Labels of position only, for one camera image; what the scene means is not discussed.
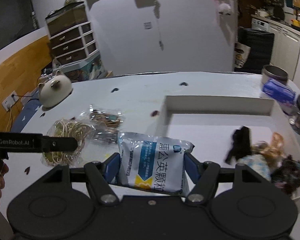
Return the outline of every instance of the power outlet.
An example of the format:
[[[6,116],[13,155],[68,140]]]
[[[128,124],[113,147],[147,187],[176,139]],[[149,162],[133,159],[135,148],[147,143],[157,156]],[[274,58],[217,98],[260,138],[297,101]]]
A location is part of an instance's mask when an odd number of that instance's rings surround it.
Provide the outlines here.
[[[2,106],[6,110],[6,112],[9,111],[9,109],[19,100],[19,97],[12,96],[16,95],[17,93],[13,91],[3,102]]]

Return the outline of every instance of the table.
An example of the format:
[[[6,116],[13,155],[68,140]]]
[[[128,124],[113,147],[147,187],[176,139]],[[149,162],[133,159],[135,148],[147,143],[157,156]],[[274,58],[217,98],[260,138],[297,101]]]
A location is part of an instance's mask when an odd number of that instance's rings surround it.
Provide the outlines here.
[[[160,110],[166,95],[257,98],[261,94],[260,82],[261,75],[256,74],[178,72],[127,75],[74,83],[73,93],[69,97],[49,111],[39,109],[24,127],[23,132],[46,134],[56,120],[78,116],[93,104],[103,109],[123,111],[125,122],[121,127],[122,130],[154,135],[157,117],[151,117],[150,114],[154,110]],[[289,81],[288,85],[300,93],[292,81]],[[109,155],[114,151],[117,151],[116,146],[107,149]],[[3,190],[0,206],[0,211],[5,217],[9,202],[51,169],[41,163],[41,154],[10,153],[9,157],[6,163],[10,171],[5,175],[6,188]],[[28,175],[24,172],[27,167],[30,167]],[[111,187],[119,197],[124,194],[154,194]],[[83,183],[73,183],[73,188],[87,193]],[[300,240],[300,216],[292,236]]]

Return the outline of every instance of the black circular disc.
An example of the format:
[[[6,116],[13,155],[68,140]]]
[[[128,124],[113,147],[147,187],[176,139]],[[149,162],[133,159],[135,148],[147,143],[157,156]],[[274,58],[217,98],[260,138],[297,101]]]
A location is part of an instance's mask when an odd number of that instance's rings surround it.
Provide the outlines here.
[[[264,190],[257,183],[253,190],[221,193],[213,199],[210,210],[222,228],[240,238],[279,236],[293,227],[298,216],[288,196],[275,188]]]
[[[94,205],[76,190],[23,192],[8,206],[15,231],[31,239],[62,239],[77,232],[91,217]]]

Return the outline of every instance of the cat ear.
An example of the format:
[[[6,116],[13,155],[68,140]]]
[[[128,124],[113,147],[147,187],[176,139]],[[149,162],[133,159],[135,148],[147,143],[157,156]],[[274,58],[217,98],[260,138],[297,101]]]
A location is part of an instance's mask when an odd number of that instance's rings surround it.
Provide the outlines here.
[[[44,87],[43,83],[39,83],[38,88],[39,88],[39,93],[41,92],[42,88]]]
[[[65,74],[61,70],[57,70],[56,76],[60,76],[60,75],[65,76]]]

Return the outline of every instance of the white box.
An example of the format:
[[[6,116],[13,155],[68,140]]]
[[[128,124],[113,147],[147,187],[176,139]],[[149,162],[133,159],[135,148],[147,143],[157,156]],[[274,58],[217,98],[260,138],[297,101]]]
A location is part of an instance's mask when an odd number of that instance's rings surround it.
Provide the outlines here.
[[[284,151],[300,160],[300,146],[288,119],[273,99],[222,96],[167,96],[157,121],[157,136],[187,140],[195,145],[193,155],[200,162],[213,161],[221,167],[232,147],[232,134],[241,126],[250,128],[251,143],[270,142],[273,132],[284,137]],[[189,187],[193,183],[188,177]],[[217,194],[230,189],[219,184]],[[300,198],[300,187],[293,199]]]

